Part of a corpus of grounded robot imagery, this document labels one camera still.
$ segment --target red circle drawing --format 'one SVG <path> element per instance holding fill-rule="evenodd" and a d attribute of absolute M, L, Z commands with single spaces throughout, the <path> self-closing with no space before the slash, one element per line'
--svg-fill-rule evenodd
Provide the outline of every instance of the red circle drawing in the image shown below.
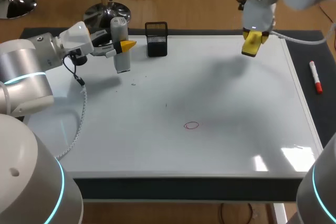
<path fill-rule="evenodd" d="M 188 127 L 188 125 L 189 124 L 196 124 L 194 127 Z M 188 122 L 188 123 L 186 123 L 183 127 L 185 127 L 186 129 L 188 129 L 188 130 L 194 130 L 194 129 L 196 129 L 197 127 L 199 127 L 199 123 L 197 123 L 197 122 Z"/>

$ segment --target mesh pen holder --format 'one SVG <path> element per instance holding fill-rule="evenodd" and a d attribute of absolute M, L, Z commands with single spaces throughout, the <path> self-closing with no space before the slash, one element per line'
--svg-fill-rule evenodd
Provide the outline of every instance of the mesh pen holder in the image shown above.
<path fill-rule="evenodd" d="M 167 55 L 167 22 L 145 23 L 148 57 L 162 57 Z"/>

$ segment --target red marker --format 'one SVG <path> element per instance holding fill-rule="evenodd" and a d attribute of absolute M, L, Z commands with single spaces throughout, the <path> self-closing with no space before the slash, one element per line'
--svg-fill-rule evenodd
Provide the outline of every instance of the red marker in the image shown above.
<path fill-rule="evenodd" d="M 313 77 L 314 77 L 316 91 L 318 94 L 322 94 L 322 86 L 321 86 L 320 79 L 316 71 L 315 63 L 311 61 L 309 62 L 309 66 L 311 69 L 311 73 L 313 74 Z"/>

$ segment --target white cable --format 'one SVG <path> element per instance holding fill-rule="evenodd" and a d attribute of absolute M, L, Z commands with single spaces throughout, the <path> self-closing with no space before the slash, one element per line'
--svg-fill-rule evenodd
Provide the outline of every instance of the white cable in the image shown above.
<path fill-rule="evenodd" d="M 11 98 L 9 97 L 7 86 L 1 81 L 0 81 L 0 86 L 2 87 L 2 90 L 4 91 L 4 94 L 5 94 L 6 114 L 10 115 L 10 109 L 12 105 L 11 105 Z"/>
<path fill-rule="evenodd" d="M 85 117 L 85 111 L 86 111 L 86 106 L 88 104 L 88 94 L 86 93 L 86 87 L 83 86 L 83 90 L 81 91 L 81 93 L 83 93 L 84 95 L 84 103 L 83 103 L 83 110 L 82 110 L 82 116 L 80 118 L 80 122 L 79 122 L 79 126 L 75 135 L 74 140 L 72 141 L 72 143 L 69 145 L 69 147 L 63 151 L 60 155 L 56 156 L 55 158 L 60 159 L 61 157 L 63 157 L 64 155 L 66 155 L 76 144 L 80 131 L 82 130 L 82 126 L 83 126 L 83 122 L 84 122 L 84 117 Z"/>
<path fill-rule="evenodd" d="M 275 31 L 271 31 L 270 34 L 276 35 L 281 39 L 285 39 L 285 40 L 292 41 L 292 42 L 295 42 L 295 43 L 300 43 L 300 44 L 305 44 L 305 45 L 319 45 L 319 44 L 325 43 L 330 38 L 330 36 L 334 32 L 335 28 L 336 28 L 336 24 L 334 23 L 334 24 L 331 25 L 331 27 L 330 27 L 327 35 L 325 36 L 325 38 L 322 39 L 322 40 L 318 40 L 318 41 L 305 41 L 305 40 L 300 40 L 300 39 L 294 39 L 294 38 L 290 38 L 290 37 L 287 37 L 285 35 L 279 34 Z"/>

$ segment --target cable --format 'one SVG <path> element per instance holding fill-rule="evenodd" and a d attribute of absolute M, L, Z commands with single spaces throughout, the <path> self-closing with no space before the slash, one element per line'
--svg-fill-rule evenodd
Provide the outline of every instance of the cable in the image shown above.
<path fill-rule="evenodd" d="M 334 23 L 334 21 L 332 20 L 332 18 L 323 10 L 323 8 L 321 7 L 320 4 L 319 4 L 319 8 L 323 12 L 323 14 L 328 18 L 328 20 L 330 20 L 331 23 Z"/>
<path fill-rule="evenodd" d="M 82 130 L 82 126 L 83 126 L 83 122 L 84 122 L 84 118 L 85 118 L 85 112 L 86 112 L 86 106 L 88 104 L 88 94 L 86 92 L 86 87 L 85 87 L 85 82 L 83 81 L 82 78 L 78 77 L 76 75 L 76 65 L 75 65 L 75 70 L 74 72 L 72 72 L 68 67 L 67 65 L 65 64 L 65 58 L 67 57 L 67 55 L 65 55 L 63 57 L 63 65 L 66 67 L 66 69 L 68 69 L 74 76 L 75 80 L 83 87 L 81 93 L 83 93 L 84 95 L 84 102 L 83 102 L 83 109 L 82 109 L 82 116 L 80 117 L 80 122 L 79 122 L 79 126 L 78 126 L 78 129 L 77 129 L 77 132 L 76 132 L 76 135 L 75 135 L 75 138 L 74 140 L 72 141 L 72 143 L 69 145 L 69 147 L 63 151 L 61 154 L 59 154 L 58 156 L 56 156 L 55 158 L 56 159 L 60 159 L 61 157 L 63 157 L 64 155 L 66 155 L 73 147 L 74 145 L 77 143 L 78 141 L 78 138 L 79 138 L 79 135 L 80 135 L 80 132 Z"/>
<path fill-rule="evenodd" d="M 305 45 L 319 45 L 319 44 L 325 43 L 330 38 L 330 36 L 331 36 L 332 32 L 335 30 L 335 28 L 336 28 L 336 24 L 334 23 L 334 24 L 331 25 L 331 27 L 330 27 L 327 35 L 325 36 L 325 38 L 322 39 L 322 40 L 318 40 L 318 41 L 305 41 L 305 40 L 300 40 L 300 39 L 294 39 L 294 38 L 287 37 L 285 35 L 279 34 L 275 31 L 271 31 L 270 34 L 276 35 L 281 39 L 285 39 L 285 40 L 292 41 L 292 42 L 295 42 L 295 43 L 300 43 L 300 44 L 305 44 Z"/>
<path fill-rule="evenodd" d="M 220 221 L 220 224 L 225 224 L 224 218 L 223 218 L 223 208 L 224 208 L 224 203 L 221 203 L 219 205 L 219 221 Z M 246 224 L 249 224 L 253 219 L 253 208 L 252 208 L 252 205 L 250 203 L 248 203 L 248 208 L 250 209 L 250 217 L 249 217 Z"/>
<path fill-rule="evenodd" d="M 321 5 L 319 5 L 319 8 L 323 12 L 323 14 L 328 18 L 328 20 L 330 20 L 331 23 L 334 23 L 334 21 L 332 20 L 332 18 L 323 10 L 323 8 L 322 8 Z M 336 35 L 335 35 L 335 40 L 334 40 L 334 49 L 336 51 Z"/>
<path fill-rule="evenodd" d="M 6 101 L 6 114 L 7 115 L 10 115 L 10 109 L 12 107 L 11 105 L 11 98 L 9 97 L 9 92 L 8 92 L 8 89 L 7 89 L 7 86 L 0 81 L 0 86 L 2 87 L 2 90 L 4 91 L 4 94 L 5 94 L 5 101 Z"/>

